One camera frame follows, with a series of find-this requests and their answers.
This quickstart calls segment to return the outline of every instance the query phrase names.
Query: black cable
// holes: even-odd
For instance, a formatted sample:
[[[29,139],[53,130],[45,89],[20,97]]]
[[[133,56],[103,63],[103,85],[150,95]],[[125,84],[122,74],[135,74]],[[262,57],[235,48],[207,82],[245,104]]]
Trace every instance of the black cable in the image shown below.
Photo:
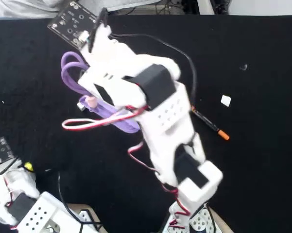
[[[133,11],[135,11],[136,7],[134,7],[131,11],[129,11],[128,13],[124,14],[125,16],[129,15],[130,13],[132,13]]]
[[[144,33],[137,33],[137,34],[111,34],[112,37],[115,38],[122,38],[122,37],[148,37],[151,38],[153,40],[156,40],[158,42],[160,42],[161,44],[170,47],[171,49],[176,50],[177,52],[181,53],[182,55],[184,55],[187,60],[189,61],[190,64],[190,68],[192,71],[192,89],[191,89],[191,94],[190,94],[190,102],[192,106],[195,106],[195,94],[196,94],[196,88],[198,86],[198,77],[197,77],[197,72],[196,72],[196,68],[195,65],[192,61],[192,59],[189,57],[189,55],[187,55],[185,52],[183,52],[182,50],[176,48],[175,46],[161,40],[160,38],[157,38],[153,35],[148,35],[148,34],[144,34]]]
[[[216,233],[216,225],[215,225],[215,221],[214,221],[214,218],[213,218],[213,214],[212,214],[212,212],[210,211],[210,208],[209,208],[209,206],[208,206],[208,203],[206,203],[205,206],[206,206],[206,208],[207,208],[207,210],[208,210],[208,212],[209,212],[210,219],[212,220],[212,224],[213,224],[213,228],[214,228],[213,233]]]
[[[58,172],[58,182],[57,182],[57,188],[58,188],[58,194],[59,194],[59,197],[60,197],[60,200],[61,202],[63,203],[65,209],[67,210],[67,212],[77,221],[81,224],[81,227],[80,227],[80,233],[82,232],[82,229],[83,229],[83,225],[94,225],[95,229],[97,230],[97,225],[96,224],[100,224],[100,222],[94,222],[94,221],[91,221],[91,222],[83,222],[81,221],[70,209],[69,207],[67,206],[66,202],[64,201],[64,198],[63,198],[63,195],[62,195],[62,191],[61,191],[61,188],[60,188],[60,172]]]
[[[0,172],[0,175],[3,175],[16,161],[18,160],[18,158],[15,158],[5,169],[3,169],[1,172]]]

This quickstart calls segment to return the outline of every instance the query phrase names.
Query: floor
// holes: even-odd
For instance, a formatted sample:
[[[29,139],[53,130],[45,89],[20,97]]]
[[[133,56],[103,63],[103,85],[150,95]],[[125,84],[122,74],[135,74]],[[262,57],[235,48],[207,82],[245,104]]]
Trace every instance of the floor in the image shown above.
[[[162,0],[160,2],[116,12],[118,15],[183,15],[181,0]]]

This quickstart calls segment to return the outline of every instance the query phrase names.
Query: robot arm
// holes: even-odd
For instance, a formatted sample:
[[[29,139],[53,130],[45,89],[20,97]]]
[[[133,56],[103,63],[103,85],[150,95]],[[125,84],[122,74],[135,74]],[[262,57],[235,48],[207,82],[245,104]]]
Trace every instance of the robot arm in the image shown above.
[[[81,54],[90,68],[78,83],[97,98],[101,95],[93,83],[103,87],[117,108],[148,106],[135,120],[157,178],[178,189],[169,227],[189,231],[190,217],[214,195],[223,175],[206,161],[189,116],[186,88],[177,81],[178,65],[170,58],[137,55],[126,44],[109,39],[110,35],[110,27],[101,24],[92,51],[87,44],[83,47]]]

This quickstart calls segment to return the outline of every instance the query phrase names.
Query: pen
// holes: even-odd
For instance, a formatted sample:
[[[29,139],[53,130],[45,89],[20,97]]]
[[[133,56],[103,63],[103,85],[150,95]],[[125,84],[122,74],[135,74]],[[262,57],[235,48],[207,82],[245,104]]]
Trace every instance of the pen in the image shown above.
[[[194,106],[191,107],[191,111],[199,118],[201,119],[208,127],[210,127],[213,131],[217,132],[224,140],[229,140],[230,136],[227,135],[224,131],[219,129],[213,122],[211,122],[209,119],[207,119],[205,116],[203,116],[198,110],[195,109]]]

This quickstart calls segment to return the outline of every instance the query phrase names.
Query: white paper piece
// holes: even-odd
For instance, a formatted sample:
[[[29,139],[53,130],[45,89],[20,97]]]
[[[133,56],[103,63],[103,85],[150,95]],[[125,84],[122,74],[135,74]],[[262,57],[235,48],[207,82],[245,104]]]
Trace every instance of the white paper piece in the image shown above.
[[[231,102],[231,97],[229,96],[222,96],[222,100],[221,103],[224,104],[225,106],[229,107],[230,106],[230,102]]]

